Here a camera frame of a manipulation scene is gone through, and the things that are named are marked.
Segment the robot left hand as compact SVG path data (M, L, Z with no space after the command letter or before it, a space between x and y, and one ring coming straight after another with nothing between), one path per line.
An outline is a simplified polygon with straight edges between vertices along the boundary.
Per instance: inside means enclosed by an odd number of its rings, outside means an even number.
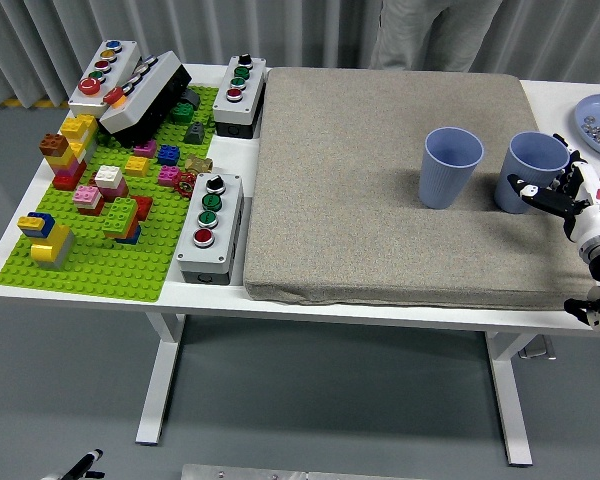
M101 459L103 451L93 449L78 460L68 471L64 473L50 473L43 480L80 480L80 479L104 479L105 473L93 470L93 465Z

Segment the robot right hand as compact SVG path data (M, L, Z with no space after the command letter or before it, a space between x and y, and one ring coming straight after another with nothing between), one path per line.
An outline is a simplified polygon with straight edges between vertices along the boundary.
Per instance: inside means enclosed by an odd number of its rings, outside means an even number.
M549 187L539 187L516 174L509 174L507 181L523 202L562 218L567 238L581 251L586 244L600 246L600 177L578 150L569 147L560 135L554 137L570 154L561 176Z

